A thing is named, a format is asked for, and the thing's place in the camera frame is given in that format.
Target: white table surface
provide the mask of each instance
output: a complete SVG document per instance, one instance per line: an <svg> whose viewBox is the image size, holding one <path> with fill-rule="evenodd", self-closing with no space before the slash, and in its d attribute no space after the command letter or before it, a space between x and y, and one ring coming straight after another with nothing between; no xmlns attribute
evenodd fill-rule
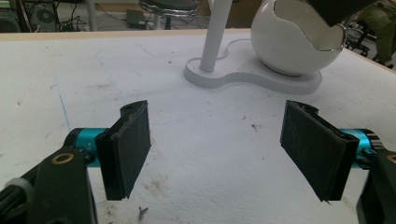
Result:
<svg viewBox="0 0 396 224"><path fill-rule="evenodd" d="M227 31L222 45L249 37ZM287 95L247 84L196 87L183 76L205 31L0 35L0 186L60 148L77 127L110 127L148 100L152 147L129 200L106 202L90 169L100 223L358 223L367 172L341 202L321 203L279 144L285 101L311 104L339 128L367 128L396 148L396 74L344 50L318 90Z"/></svg>

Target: bar stool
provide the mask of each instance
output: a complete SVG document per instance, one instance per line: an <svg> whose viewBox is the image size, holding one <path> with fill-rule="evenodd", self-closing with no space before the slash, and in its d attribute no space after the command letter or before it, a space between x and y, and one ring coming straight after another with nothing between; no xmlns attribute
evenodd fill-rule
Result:
<svg viewBox="0 0 396 224"><path fill-rule="evenodd" d="M357 24L359 25L359 28L361 30L361 37L348 38L346 41L346 48L351 50L361 50L361 56L367 57L370 49L363 45L361 42L363 42L363 40L368 37L368 35L375 36L375 34L364 21L358 21Z"/></svg>
<svg viewBox="0 0 396 224"><path fill-rule="evenodd" d="M165 30L170 30L171 18L194 17L198 11L194 0L140 0L139 5L154 14L153 29L161 29L161 17L166 18Z"/></svg>

